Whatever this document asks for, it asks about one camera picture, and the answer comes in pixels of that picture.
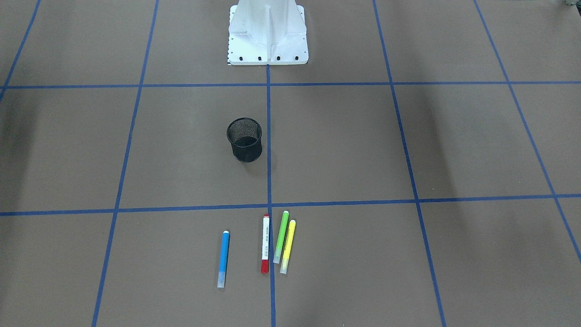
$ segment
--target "pen holder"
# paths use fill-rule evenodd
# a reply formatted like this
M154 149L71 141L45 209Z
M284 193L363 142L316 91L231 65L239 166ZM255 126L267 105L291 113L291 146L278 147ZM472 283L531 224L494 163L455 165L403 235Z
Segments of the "pen holder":
M238 118L230 123L226 131L232 153L242 162L253 162L262 153L262 128L251 118Z

